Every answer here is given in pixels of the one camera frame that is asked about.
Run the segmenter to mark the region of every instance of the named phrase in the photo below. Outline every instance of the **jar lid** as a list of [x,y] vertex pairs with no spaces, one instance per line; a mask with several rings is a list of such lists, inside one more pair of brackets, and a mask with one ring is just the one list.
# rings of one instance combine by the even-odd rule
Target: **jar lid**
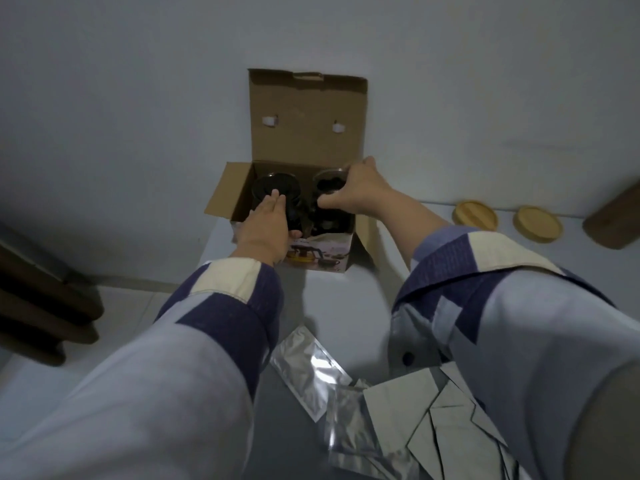
[[498,216],[489,206],[477,200],[465,200],[453,209],[453,222],[459,226],[473,226],[482,230],[498,230]]
[[551,212],[540,207],[525,205],[513,216],[513,226],[534,242],[554,242],[563,233],[562,222]]
[[293,201],[300,197],[300,183],[296,177],[289,173],[270,173],[258,177],[251,187],[251,192],[253,197],[262,201],[267,195],[271,195],[274,189],[280,195],[285,195],[287,201]]
[[322,194],[330,194],[343,188],[347,182],[349,170],[333,168],[322,170],[314,176],[314,188]]

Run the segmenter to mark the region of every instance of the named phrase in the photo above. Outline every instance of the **box flap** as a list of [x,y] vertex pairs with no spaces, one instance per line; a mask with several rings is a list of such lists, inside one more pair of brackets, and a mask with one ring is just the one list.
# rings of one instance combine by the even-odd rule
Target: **box flap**
[[250,69],[249,94],[254,161],[337,168],[362,158],[366,79]]
[[373,264],[380,268],[380,253],[383,252],[377,221],[372,217],[356,216],[355,233],[364,249],[369,253]]
[[253,183],[253,166],[251,163],[228,162],[215,192],[209,199],[205,214],[233,220],[236,209],[244,206],[247,185]]

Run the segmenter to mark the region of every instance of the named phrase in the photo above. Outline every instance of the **left hand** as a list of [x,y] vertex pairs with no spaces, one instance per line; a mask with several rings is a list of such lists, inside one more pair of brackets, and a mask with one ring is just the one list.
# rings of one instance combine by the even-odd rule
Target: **left hand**
[[238,245],[231,257],[252,258],[269,266],[282,261],[299,230],[289,231],[285,213],[286,197],[274,190],[252,210],[237,233]]

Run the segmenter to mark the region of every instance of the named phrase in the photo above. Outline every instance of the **sleeve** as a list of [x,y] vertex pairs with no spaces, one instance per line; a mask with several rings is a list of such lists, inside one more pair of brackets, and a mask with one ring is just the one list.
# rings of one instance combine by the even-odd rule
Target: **sleeve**
[[560,480],[590,399],[640,360],[640,324],[506,236],[452,226],[415,252],[389,360],[395,374],[455,360],[524,468]]
[[0,478],[239,478],[282,297],[258,261],[201,266],[154,325],[4,453]]

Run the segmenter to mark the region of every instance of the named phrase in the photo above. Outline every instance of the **floor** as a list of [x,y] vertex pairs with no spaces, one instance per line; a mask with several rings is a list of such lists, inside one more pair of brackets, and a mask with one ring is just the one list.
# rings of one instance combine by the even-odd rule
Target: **floor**
[[168,293],[98,287],[104,315],[95,322],[100,339],[92,345],[65,343],[67,362],[48,367],[12,355],[0,371],[0,449],[36,425],[117,348],[154,322]]

